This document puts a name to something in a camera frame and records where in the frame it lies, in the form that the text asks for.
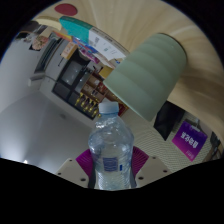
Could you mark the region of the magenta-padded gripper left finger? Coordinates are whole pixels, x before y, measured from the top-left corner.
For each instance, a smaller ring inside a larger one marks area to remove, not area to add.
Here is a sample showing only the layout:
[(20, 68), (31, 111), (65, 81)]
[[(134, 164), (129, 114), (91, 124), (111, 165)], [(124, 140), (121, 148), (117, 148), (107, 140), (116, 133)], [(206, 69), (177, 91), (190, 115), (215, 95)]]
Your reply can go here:
[(80, 187), (93, 189), (96, 184), (96, 175), (90, 150), (85, 150), (76, 159), (68, 158), (55, 175)]

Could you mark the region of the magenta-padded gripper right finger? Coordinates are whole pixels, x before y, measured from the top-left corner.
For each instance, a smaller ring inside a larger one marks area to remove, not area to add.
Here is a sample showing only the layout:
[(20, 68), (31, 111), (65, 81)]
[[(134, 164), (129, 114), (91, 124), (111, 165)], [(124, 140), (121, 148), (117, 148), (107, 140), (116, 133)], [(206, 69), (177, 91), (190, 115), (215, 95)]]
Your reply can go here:
[(136, 146), (133, 147), (131, 168), (133, 188), (143, 187), (171, 174), (171, 171), (157, 156), (149, 156)]

